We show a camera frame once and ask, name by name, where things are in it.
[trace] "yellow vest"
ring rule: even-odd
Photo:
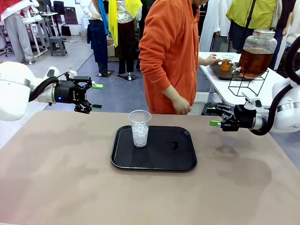
[[[252,0],[233,0],[226,16],[230,21],[233,20],[239,26],[245,27],[251,6]],[[275,6],[276,0],[256,0],[249,28],[269,28]]]
[[[126,0],[125,8],[135,18],[142,6],[141,0]],[[114,45],[118,46],[118,18],[117,18],[117,0],[109,1],[108,8],[108,28],[112,34]]]

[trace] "plastic cup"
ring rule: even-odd
[[[231,56],[231,55],[223,55],[221,70],[228,71],[230,69],[230,67],[231,67],[232,60],[233,60],[233,56]]]
[[[151,118],[151,114],[145,110],[135,110],[129,114],[135,147],[142,148],[147,145],[149,121]]]

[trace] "hand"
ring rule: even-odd
[[[283,32],[282,32],[282,36],[284,37],[284,36],[287,34],[288,31],[289,31],[288,28],[284,28],[284,29],[283,29]]]
[[[96,20],[100,20],[100,16],[98,14],[93,13],[92,18]]]
[[[174,99],[172,101],[172,103],[173,103],[174,109],[176,110],[177,114],[179,114],[179,115],[187,115],[187,113],[192,110],[192,107],[189,104],[189,102],[181,96]]]
[[[216,54],[210,54],[210,56],[205,60],[205,65],[204,66],[208,66],[208,65],[214,64],[215,62],[220,62],[220,61],[222,61],[222,60],[217,59]]]

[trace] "jar lid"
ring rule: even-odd
[[[274,36],[275,31],[272,30],[254,30],[253,34],[261,35],[261,36]]]

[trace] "dark tea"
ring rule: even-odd
[[[257,78],[268,69],[272,60],[273,53],[263,48],[243,49],[239,61],[239,67],[242,68],[240,75],[247,78]]]

